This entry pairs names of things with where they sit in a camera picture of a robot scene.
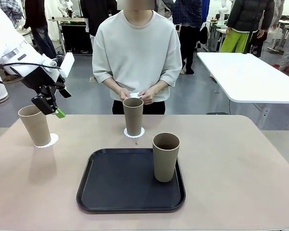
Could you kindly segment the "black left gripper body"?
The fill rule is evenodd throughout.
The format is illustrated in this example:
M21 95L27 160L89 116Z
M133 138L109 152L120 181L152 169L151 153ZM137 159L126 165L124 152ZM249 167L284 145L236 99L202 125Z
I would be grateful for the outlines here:
M53 69L48 72L43 67L37 67L33 72L22 78L22 83L37 94L55 95L56 91L65 91L65 80Z

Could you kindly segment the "person's right hand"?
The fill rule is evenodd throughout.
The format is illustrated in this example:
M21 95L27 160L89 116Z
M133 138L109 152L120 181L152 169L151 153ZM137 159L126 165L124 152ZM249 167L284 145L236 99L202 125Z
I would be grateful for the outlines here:
M120 96L120 99L122 101L124 101L125 99L128 99L128 98L131 97L129 91L127 89L125 89L125 88L120 88L119 89L119 96Z

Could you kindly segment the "person's left hand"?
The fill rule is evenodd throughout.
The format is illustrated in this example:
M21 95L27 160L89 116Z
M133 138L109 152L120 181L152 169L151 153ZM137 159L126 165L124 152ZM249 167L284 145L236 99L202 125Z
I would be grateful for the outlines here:
M140 99L143 100L144 105L149 105L153 103L155 92L152 88L146 89L138 94Z

